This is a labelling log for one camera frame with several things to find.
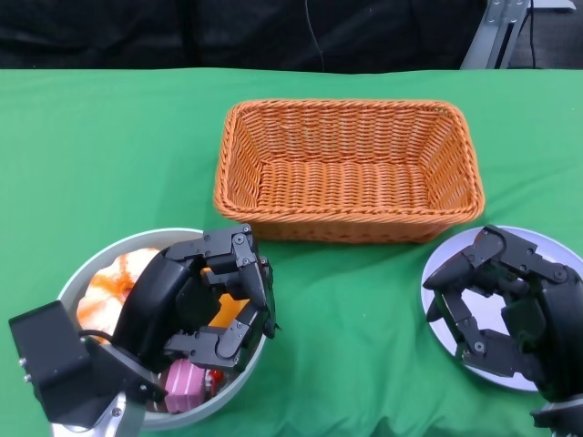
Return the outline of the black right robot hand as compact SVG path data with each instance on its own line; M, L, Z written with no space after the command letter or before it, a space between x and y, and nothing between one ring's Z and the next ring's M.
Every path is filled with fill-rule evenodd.
M445 322L465 366L499 377L520 373L549 402L581 394L582 278L568 264L544 258L531 240L488 225L423 286L434 294L427 321ZM503 299L505 332L479 327L463 300L467 291Z

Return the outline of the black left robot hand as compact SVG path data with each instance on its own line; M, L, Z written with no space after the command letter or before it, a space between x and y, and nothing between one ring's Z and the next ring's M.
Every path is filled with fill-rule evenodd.
M161 250L129 293L111 343L151 371L184 357L242 372L278 328L271 264L240 224Z

